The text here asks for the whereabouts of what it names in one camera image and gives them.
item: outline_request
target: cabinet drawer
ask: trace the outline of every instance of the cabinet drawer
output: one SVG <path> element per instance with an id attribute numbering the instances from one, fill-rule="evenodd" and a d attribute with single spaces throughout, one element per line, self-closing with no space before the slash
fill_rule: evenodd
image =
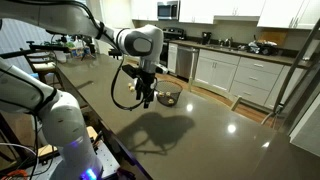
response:
<path id="1" fill-rule="evenodd" d="M 177 52 L 178 51 L 178 45 L 169 43 L 169 51 Z"/>
<path id="2" fill-rule="evenodd" d="M 200 49 L 199 56 L 234 65 L 238 65 L 240 60 L 240 56 L 233 56 L 203 49 Z"/>
<path id="3" fill-rule="evenodd" d="M 237 81 L 233 81 L 230 92 L 231 94 L 241 96 L 243 99 L 261 106 L 264 105 L 269 95 L 269 91 L 255 88 Z"/>
<path id="4" fill-rule="evenodd" d="M 234 80 L 260 89 L 271 91 L 278 76 L 245 67 L 238 67 Z"/>
<path id="5" fill-rule="evenodd" d="M 283 65 L 280 64 L 259 61 L 256 59 L 250 59 L 246 57 L 241 57 L 239 66 L 248 67 L 251 69 L 265 71 L 273 74 L 280 74 L 280 71 L 283 68 Z"/>

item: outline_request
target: dishwasher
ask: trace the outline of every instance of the dishwasher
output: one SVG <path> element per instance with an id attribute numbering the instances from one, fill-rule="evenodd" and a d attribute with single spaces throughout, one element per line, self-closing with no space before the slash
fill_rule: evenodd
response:
<path id="1" fill-rule="evenodd" d="M 179 45 L 175 74 L 187 79 L 194 78 L 198 56 L 199 49 Z"/>

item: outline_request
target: blue light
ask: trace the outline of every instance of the blue light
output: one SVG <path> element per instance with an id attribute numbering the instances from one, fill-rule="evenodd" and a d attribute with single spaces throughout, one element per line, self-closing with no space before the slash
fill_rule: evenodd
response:
<path id="1" fill-rule="evenodd" d="M 97 176 L 94 174 L 92 169 L 87 169 L 87 171 L 81 176 L 83 180 L 96 180 Z"/>

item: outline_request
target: robotic arm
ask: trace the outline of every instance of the robotic arm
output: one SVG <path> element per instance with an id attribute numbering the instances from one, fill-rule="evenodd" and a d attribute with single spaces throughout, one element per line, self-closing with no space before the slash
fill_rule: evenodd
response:
<path id="1" fill-rule="evenodd" d="M 0 18 L 21 20 L 61 34 L 82 34 L 109 43 L 122 53 L 140 56 L 139 68 L 124 67 L 141 82 L 137 92 L 152 101 L 151 84 L 162 49 L 162 30 L 147 25 L 139 29 L 114 29 L 95 20 L 75 1 L 17 0 L 0 2 Z M 51 179 L 79 179 L 88 169 L 99 177 L 103 167 L 97 158 L 76 99 L 69 93 L 43 84 L 0 58 L 0 110 L 37 115 L 48 143 L 57 146 L 62 161 Z"/>

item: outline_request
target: kitchen counter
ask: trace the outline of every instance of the kitchen counter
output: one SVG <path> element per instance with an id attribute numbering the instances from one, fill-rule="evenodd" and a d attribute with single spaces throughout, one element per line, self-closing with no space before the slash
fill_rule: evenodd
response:
<path id="1" fill-rule="evenodd" d="M 183 90 L 172 108 L 156 99 L 148 109 L 117 108 L 111 100 L 110 87 L 119 63 L 97 55 L 94 60 L 75 59 L 59 64 L 58 71 L 154 179 L 256 179 L 259 171 L 272 171 L 264 176 L 272 179 L 278 169 L 284 179 L 292 177 L 289 174 L 294 174 L 295 179 L 312 179 L 310 171 L 315 177 L 320 176 L 318 157 L 289 144 L 285 138 L 273 143 L 279 136 L 274 130 L 230 111 L 218 101 L 209 102 Z M 135 93 L 128 90 L 129 82 L 134 81 L 121 72 L 115 98 L 125 106 L 137 103 Z M 277 158 L 287 146 L 290 151 L 281 153 L 283 163 L 290 159 L 285 167 L 279 167 L 281 163 L 276 160 L 263 161 L 268 159 L 266 154 Z M 302 161 L 301 155 L 312 158 Z"/>
<path id="2" fill-rule="evenodd" d="M 284 56 L 264 56 L 259 54 L 248 53 L 245 51 L 229 51 L 227 49 L 210 48 L 210 47 L 207 47 L 206 45 L 198 44 L 197 42 L 193 42 L 193 41 L 173 40 L 173 41 L 170 41 L 170 43 L 184 45 L 184 46 L 192 46 L 195 48 L 216 51 L 216 52 L 221 52 L 221 53 L 226 53 L 231 55 L 237 55 L 241 57 L 253 58 L 253 59 L 258 59 L 262 61 L 282 64 L 287 66 L 291 66 L 293 61 L 295 60 L 294 58 L 289 58 Z M 307 69 L 310 66 L 311 66 L 310 61 L 300 61 L 298 65 L 299 68 L 304 68 L 304 69 Z"/>

